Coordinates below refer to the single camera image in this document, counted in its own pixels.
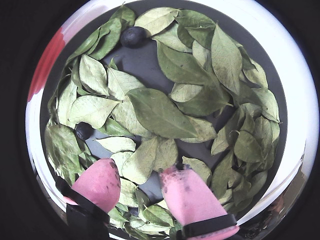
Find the pink foam gripper finger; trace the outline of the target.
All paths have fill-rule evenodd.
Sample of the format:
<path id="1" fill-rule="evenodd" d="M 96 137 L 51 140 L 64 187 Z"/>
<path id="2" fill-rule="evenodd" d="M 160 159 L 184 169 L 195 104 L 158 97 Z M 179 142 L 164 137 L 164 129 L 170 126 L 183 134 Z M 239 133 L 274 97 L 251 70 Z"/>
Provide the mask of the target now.
<path id="1" fill-rule="evenodd" d="M 159 178 L 168 209 L 182 225 L 176 234 L 179 240 L 224 240 L 239 231 L 234 215 L 193 169 L 171 166 Z"/>
<path id="2" fill-rule="evenodd" d="M 55 186 L 66 202 L 66 219 L 77 240 L 109 240 L 109 212 L 120 198 L 120 175 L 111 158 L 93 163 L 70 186 L 58 177 Z"/>

